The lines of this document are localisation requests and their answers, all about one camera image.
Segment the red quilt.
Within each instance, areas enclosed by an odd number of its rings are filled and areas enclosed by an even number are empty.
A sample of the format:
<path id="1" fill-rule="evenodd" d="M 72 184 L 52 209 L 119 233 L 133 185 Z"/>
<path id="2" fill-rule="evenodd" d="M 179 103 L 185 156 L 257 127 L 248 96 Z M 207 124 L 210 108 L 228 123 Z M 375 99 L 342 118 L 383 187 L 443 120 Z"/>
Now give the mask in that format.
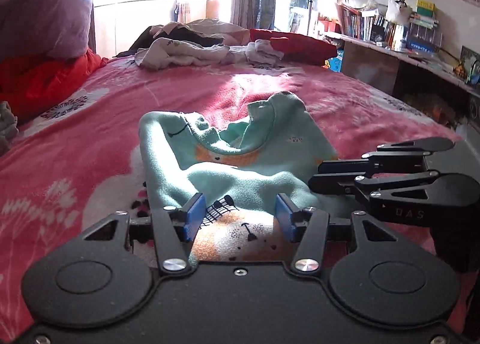
<path id="1" fill-rule="evenodd" d="M 69 98 L 107 62 L 92 50 L 70 59 L 7 58 L 1 62 L 1 100 L 9 104 L 18 123 L 24 124 Z"/>

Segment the wooden desk shelf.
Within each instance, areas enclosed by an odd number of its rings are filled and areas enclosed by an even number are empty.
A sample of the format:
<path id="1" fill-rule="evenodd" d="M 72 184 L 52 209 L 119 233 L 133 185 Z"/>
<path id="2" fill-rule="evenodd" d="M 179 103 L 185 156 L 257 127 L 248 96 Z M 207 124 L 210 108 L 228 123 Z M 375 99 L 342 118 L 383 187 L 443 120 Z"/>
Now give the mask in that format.
<path id="1" fill-rule="evenodd" d="M 414 93 L 435 93 L 445 102 L 463 105 L 479 92 L 455 76 L 373 43 L 336 32 L 324 37 L 343 49 L 341 72 L 393 97 Z"/>

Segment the white printed clothes pile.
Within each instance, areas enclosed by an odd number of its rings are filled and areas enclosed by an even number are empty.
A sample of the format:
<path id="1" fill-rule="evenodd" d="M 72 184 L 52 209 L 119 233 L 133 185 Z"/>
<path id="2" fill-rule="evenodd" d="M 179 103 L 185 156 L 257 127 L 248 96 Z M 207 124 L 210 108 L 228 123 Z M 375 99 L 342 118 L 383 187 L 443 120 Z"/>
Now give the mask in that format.
<path id="1" fill-rule="evenodd" d="M 275 66 L 285 54 L 272 47 L 271 41 L 251 41 L 247 45 L 215 44 L 203 47 L 189 41 L 167 38 L 155 40 L 148 49 L 139 49 L 134 62 L 152 71 L 174 66 L 208 66 L 253 63 Z"/>

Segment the teal printed kids garment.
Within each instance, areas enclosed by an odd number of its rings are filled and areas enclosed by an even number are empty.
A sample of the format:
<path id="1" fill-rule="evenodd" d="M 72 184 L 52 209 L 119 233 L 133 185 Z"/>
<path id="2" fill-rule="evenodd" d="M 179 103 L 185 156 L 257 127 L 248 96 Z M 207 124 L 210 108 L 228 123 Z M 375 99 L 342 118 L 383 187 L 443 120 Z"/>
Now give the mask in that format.
<path id="1" fill-rule="evenodd" d="M 150 112 L 139 139 L 152 211 L 205 197 L 193 262 L 289 259 L 295 248 L 275 220 L 276 196 L 298 207 L 327 205 L 308 180 L 337 153 L 292 93 L 250 103 L 247 116 L 223 130 L 195 112 Z"/>

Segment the folded grey cloth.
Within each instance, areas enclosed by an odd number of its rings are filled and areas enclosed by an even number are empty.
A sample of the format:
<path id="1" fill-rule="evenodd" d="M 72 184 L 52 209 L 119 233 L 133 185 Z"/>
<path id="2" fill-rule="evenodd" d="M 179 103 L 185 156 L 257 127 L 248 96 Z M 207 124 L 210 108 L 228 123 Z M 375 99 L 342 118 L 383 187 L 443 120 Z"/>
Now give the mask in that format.
<path id="1" fill-rule="evenodd" d="M 0 104 L 0 155 L 3 156 L 10 150 L 11 142 L 17 136 L 18 118 L 13 115 L 8 102 Z"/>

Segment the blue duck box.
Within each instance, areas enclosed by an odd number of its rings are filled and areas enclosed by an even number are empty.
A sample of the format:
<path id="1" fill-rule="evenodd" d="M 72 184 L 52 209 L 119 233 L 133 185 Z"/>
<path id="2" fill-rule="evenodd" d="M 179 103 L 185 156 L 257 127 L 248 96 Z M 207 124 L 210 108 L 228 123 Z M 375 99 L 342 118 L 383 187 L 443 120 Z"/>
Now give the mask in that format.
<path id="1" fill-rule="evenodd" d="M 334 58 L 329 58 L 326 60 L 324 67 L 331 70 L 332 72 L 341 72 L 343 64 L 343 51 L 339 50 L 337 56 Z"/>

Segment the purple duvet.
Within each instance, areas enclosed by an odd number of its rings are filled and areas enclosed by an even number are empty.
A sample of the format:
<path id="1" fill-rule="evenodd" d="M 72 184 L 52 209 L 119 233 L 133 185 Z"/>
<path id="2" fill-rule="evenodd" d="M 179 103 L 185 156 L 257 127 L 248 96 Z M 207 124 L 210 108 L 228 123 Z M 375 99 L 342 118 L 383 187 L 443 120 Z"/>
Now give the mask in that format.
<path id="1" fill-rule="evenodd" d="M 77 58 L 89 45 L 92 0 L 1 0 L 1 59 Z"/>

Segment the red pillow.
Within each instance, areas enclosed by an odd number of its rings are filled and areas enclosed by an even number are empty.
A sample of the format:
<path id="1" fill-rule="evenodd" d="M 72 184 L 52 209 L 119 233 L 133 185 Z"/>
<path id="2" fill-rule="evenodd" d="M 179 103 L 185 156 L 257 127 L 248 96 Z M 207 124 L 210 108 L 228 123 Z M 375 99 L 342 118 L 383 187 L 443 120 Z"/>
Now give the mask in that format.
<path id="1" fill-rule="evenodd" d="M 283 53 L 284 59 L 290 62 L 323 66 L 325 61 L 337 56 L 335 45 L 311 36 L 268 29 L 250 29 L 249 33 L 252 41 L 269 41 L 272 48 Z"/>

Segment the row of books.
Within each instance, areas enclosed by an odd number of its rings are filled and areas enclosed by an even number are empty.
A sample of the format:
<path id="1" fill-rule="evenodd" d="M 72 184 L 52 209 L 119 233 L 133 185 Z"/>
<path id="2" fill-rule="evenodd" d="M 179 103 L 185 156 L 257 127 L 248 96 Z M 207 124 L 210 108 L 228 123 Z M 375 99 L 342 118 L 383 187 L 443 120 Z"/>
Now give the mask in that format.
<path id="1" fill-rule="evenodd" d="M 386 5 L 367 0 L 359 8 L 343 2 L 337 14 L 343 35 L 360 41 L 424 53 L 439 52 L 443 45 L 436 6 L 424 0 L 417 0 L 415 8 L 406 0 L 389 0 Z"/>

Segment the black garment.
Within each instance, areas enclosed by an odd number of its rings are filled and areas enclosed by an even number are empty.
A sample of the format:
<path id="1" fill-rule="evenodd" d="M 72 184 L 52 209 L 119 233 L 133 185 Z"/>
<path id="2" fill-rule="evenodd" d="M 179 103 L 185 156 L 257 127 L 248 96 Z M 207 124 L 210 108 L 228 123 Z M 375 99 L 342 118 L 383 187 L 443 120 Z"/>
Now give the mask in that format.
<path id="1" fill-rule="evenodd" d="M 174 41 L 190 41 L 191 43 L 198 44 L 203 47 L 210 47 L 223 42 L 222 38 L 203 35 L 188 29 L 187 27 L 176 26 L 170 31 L 170 33 L 167 33 L 165 30 L 161 29 L 158 35 L 152 35 L 152 29 L 153 27 L 146 28 L 128 50 L 118 53 L 116 57 L 127 57 L 134 55 L 139 49 L 148 49 L 154 40 L 160 37 Z"/>

